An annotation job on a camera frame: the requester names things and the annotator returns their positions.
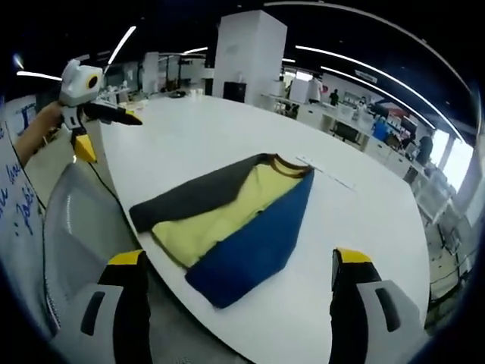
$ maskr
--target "person's arm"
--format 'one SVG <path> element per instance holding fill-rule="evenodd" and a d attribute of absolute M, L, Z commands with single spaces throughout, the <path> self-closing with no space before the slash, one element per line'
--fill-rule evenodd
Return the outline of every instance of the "person's arm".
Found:
<path fill-rule="evenodd" d="M 25 167 L 30 157 L 39 148 L 42 138 L 59 124 L 61 110 L 62 106 L 58 102 L 52 102 L 44 107 L 15 143 L 15 151 L 22 167 Z"/>

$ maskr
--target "window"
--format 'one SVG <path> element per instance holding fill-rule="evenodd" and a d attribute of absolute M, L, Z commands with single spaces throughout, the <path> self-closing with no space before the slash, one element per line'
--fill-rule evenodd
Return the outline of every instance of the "window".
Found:
<path fill-rule="evenodd" d="M 438 165 L 445 152 L 446 144 L 448 143 L 449 134 L 442 130 L 437 130 L 433 136 L 433 151 L 431 152 L 431 163 Z"/>
<path fill-rule="evenodd" d="M 470 165 L 473 148 L 461 140 L 455 139 L 452 151 L 449 153 L 448 161 L 446 162 L 443 173 L 448 178 L 448 183 L 455 188 L 456 191 L 465 179 L 465 175 Z"/>

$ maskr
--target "computer monitor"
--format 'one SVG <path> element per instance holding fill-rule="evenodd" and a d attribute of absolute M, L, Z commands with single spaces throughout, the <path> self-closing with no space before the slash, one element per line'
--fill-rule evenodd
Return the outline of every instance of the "computer monitor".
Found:
<path fill-rule="evenodd" d="M 401 118 L 401 127 L 404 127 L 411 135 L 416 135 L 416 130 L 418 129 L 417 124 L 413 123 L 407 116 Z"/>

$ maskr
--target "hand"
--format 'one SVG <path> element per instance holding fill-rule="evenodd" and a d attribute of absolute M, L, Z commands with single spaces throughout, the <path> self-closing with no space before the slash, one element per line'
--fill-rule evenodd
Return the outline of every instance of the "hand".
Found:
<path fill-rule="evenodd" d="M 35 122 L 41 123 L 47 130 L 57 127 L 61 120 L 62 105 L 57 102 L 51 102 L 44 107 L 34 119 Z"/>

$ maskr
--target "desk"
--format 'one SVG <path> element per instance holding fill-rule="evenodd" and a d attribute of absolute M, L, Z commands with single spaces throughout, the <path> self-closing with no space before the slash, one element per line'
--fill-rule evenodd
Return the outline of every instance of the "desk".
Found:
<path fill-rule="evenodd" d="M 358 249 L 427 313 L 430 270 L 424 229 L 409 186 L 325 133 L 259 108 L 209 96 L 150 100 L 141 127 L 101 124 L 109 173 L 128 216 L 135 204 L 260 152 L 315 172 L 298 243 L 284 270 L 232 306 L 215 310 L 185 281 L 151 234 L 141 247 L 180 302 L 215 336 L 257 364 L 328 362 L 332 345 L 332 251 Z"/>

